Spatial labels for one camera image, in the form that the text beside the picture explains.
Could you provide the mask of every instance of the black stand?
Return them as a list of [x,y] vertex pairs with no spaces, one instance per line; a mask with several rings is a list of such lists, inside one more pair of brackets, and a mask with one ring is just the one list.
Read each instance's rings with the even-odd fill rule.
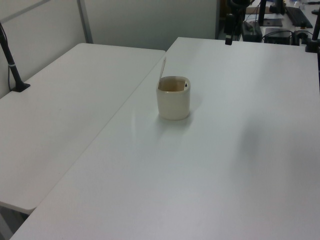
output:
[[261,27],[282,27],[281,19],[264,19],[267,0],[261,0],[258,23]]
[[10,52],[9,46],[8,46],[8,41],[6,39],[5,33],[3,31],[3,27],[0,23],[0,44],[2,47],[2,50],[4,52],[5,58],[8,62],[8,65],[10,67],[10,70],[12,72],[12,75],[15,80],[15,87],[12,89],[12,91],[21,93],[23,90],[27,89],[30,87],[30,84],[24,83],[19,75],[18,69],[16,67],[15,61],[12,57],[12,54]]
[[307,44],[305,46],[305,51],[307,53],[319,53],[319,42],[318,42],[318,36],[319,36],[319,31],[320,31],[320,17],[319,16],[320,15],[318,13],[318,16],[316,17],[316,22],[315,22],[312,38],[311,39],[308,38]]

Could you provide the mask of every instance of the white wall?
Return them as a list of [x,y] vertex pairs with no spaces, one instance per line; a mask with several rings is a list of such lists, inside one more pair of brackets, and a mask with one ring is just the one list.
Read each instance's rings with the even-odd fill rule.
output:
[[[19,3],[0,0],[0,6],[4,6],[5,1]],[[2,25],[22,81],[75,45],[86,42],[76,0],[49,0]],[[0,48],[0,98],[9,92],[7,77],[8,64]]]
[[167,50],[177,37],[214,39],[219,0],[85,0],[93,43]]

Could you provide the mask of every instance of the office equipment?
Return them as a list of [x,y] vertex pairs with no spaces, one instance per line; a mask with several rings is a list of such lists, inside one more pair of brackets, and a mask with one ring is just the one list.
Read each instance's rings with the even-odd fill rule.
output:
[[231,14],[227,14],[225,19],[225,44],[232,45],[233,36],[241,34],[241,26],[245,20],[246,8],[251,2],[249,0],[227,0],[226,3],[231,9]]
[[261,43],[262,41],[262,32],[257,22],[243,22],[241,34],[244,42]]
[[14,77],[14,80],[15,80],[15,87],[12,89],[12,91],[21,93],[22,91],[24,91],[25,89],[30,87],[30,84],[24,83],[20,78],[16,63],[15,63],[14,58],[12,57],[12,54],[9,49],[8,39],[7,39],[5,30],[2,27],[1,22],[0,22],[0,44],[1,44],[2,50],[4,52],[5,58],[8,62],[8,67],[10,68],[12,75]]
[[166,57],[190,117],[158,117],[159,62],[12,240],[319,238],[317,55],[178,38]]
[[[282,27],[281,19],[265,19],[267,0],[261,0],[259,9],[258,23],[263,27]],[[283,0],[275,0],[275,7],[272,8],[273,12],[284,14],[284,2]]]
[[284,28],[267,28],[265,30],[264,43],[290,45],[291,32]]
[[1,98],[0,206],[30,214],[163,55],[78,44]]
[[305,14],[301,11],[300,8],[286,6],[285,10],[286,10],[286,14],[289,16],[294,26],[301,27],[301,25],[305,23],[307,28],[309,29],[313,28],[312,24],[310,23],[310,21],[305,16]]

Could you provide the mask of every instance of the black device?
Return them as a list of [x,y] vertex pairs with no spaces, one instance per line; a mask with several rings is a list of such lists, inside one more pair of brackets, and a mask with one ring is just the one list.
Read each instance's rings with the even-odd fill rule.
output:
[[30,84],[24,83],[20,78],[18,69],[16,67],[15,61],[12,57],[12,54],[11,54],[9,46],[8,46],[8,39],[7,39],[5,30],[2,27],[1,22],[0,22],[0,44],[1,44],[2,50],[4,52],[5,58],[8,62],[8,66],[9,66],[9,68],[12,72],[12,75],[14,77],[14,80],[15,80],[15,87],[12,89],[12,91],[21,93],[23,90],[30,87]]
[[290,45],[291,32],[288,29],[267,28],[265,30],[265,44]]
[[254,0],[227,0],[226,3],[231,9],[231,14],[226,16],[224,33],[226,34],[225,44],[231,45],[233,36],[241,34],[242,22],[245,20],[246,8]]
[[[264,19],[267,0],[261,0],[259,9],[258,23],[263,27],[282,27],[281,19]],[[275,6],[269,8],[269,11],[275,14],[285,14],[285,6],[283,0],[275,0]]]
[[311,13],[314,14],[314,15],[318,15],[319,10],[318,9],[317,10],[312,10]]
[[262,32],[257,22],[243,22],[241,34],[244,42],[261,43],[262,41]]
[[316,17],[316,22],[314,25],[314,30],[313,30],[313,34],[312,34],[312,38],[308,38],[307,40],[307,44],[305,46],[305,51],[308,53],[318,53],[318,57],[319,57],[319,32],[320,32],[320,14],[318,14],[318,16]]
[[308,18],[304,15],[300,8],[286,6],[285,10],[294,26],[301,27],[302,25],[305,25],[309,29],[313,28],[312,24],[309,22]]

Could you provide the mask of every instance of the black cable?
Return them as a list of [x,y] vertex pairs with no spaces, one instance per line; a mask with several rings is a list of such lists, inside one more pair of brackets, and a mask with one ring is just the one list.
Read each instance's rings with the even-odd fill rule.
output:
[[258,7],[259,7],[259,5],[260,5],[260,2],[259,2],[259,4],[255,7],[255,9],[253,10],[253,12],[252,13],[250,13],[247,17],[246,17],[246,22],[248,21],[248,18],[254,13],[254,12],[258,12]]
[[9,86],[9,91],[11,92],[11,87],[10,87],[10,67],[8,66],[8,86]]
[[258,8],[256,8],[256,11],[255,11],[255,22],[257,22],[257,14],[258,14]]
[[290,30],[273,31],[273,32],[269,32],[268,34],[264,35],[264,36],[262,37],[262,39],[264,39],[265,37],[268,37],[268,36],[270,36],[270,35],[279,34],[279,33],[291,33],[291,34],[293,34],[294,32],[293,32],[293,31],[290,31]]
[[1,25],[1,23],[0,23],[0,29],[1,29],[1,32],[3,33],[4,37],[5,37],[6,43],[8,43],[8,38],[7,38],[6,32],[4,30],[4,27]]
[[306,31],[306,30],[297,30],[297,31],[295,31],[295,33],[309,33],[309,34],[311,34],[311,36],[313,36],[313,33],[311,33],[311,32],[309,32],[309,31]]

